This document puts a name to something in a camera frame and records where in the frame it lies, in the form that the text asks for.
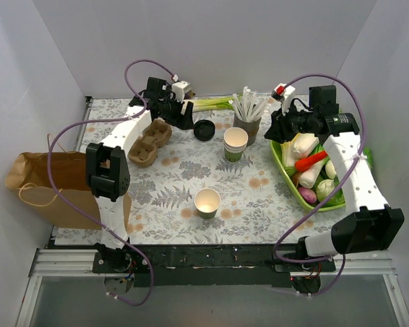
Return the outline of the green white paper cup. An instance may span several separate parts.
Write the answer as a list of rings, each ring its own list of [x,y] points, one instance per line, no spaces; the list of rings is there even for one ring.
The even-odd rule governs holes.
[[[194,205],[198,214],[203,219],[212,219],[216,216],[221,198],[214,189],[201,189],[194,197]]]

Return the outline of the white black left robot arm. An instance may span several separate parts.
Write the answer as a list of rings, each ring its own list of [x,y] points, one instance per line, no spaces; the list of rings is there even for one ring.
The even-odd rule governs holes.
[[[86,148],[86,180],[100,212],[102,241],[96,249],[118,273],[125,272],[132,263],[124,251],[128,240],[124,197],[130,186],[130,172],[126,155],[135,144],[142,144],[139,161],[155,159],[158,145],[164,143],[164,133],[150,140],[152,127],[173,126],[182,130],[193,129],[191,84],[176,81],[169,84],[160,78],[148,78],[147,87],[135,95],[120,122],[100,143]]]

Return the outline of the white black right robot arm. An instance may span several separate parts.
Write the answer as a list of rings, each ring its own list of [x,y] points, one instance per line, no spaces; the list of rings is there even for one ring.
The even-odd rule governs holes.
[[[265,137],[276,142],[287,142],[302,132],[318,137],[334,165],[347,212],[330,230],[301,238],[294,255],[276,251],[275,258],[308,271],[337,254],[388,249],[404,223],[404,214],[391,208],[377,187],[362,154],[365,136],[352,114],[339,111],[335,86],[310,88],[309,108],[302,111],[293,104],[292,86],[277,85],[271,97],[281,108],[271,115]]]

